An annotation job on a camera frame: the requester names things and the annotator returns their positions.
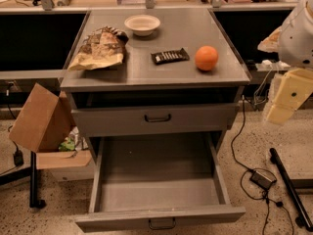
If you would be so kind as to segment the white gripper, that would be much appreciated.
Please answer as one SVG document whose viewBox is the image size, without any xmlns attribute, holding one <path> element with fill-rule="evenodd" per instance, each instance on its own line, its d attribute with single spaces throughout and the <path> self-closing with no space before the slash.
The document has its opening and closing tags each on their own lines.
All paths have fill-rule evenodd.
<svg viewBox="0 0 313 235">
<path fill-rule="evenodd" d="M 291 67 L 313 68 L 313 0 L 300 0 L 281 26 L 279 59 Z M 313 70 L 276 73 L 271 81 L 265 120 L 282 125 L 313 93 Z"/>
</svg>

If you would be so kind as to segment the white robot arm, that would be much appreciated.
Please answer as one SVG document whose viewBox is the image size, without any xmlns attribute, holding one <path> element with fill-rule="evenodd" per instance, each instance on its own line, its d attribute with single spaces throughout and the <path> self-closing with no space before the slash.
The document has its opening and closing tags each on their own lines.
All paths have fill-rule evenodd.
<svg viewBox="0 0 313 235">
<path fill-rule="evenodd" d="M 300 0 L 267 40 L 291 69 L 272 79 L 264 118 L 284 124 L 313 93 L 313 0 Z"/>
</svg>

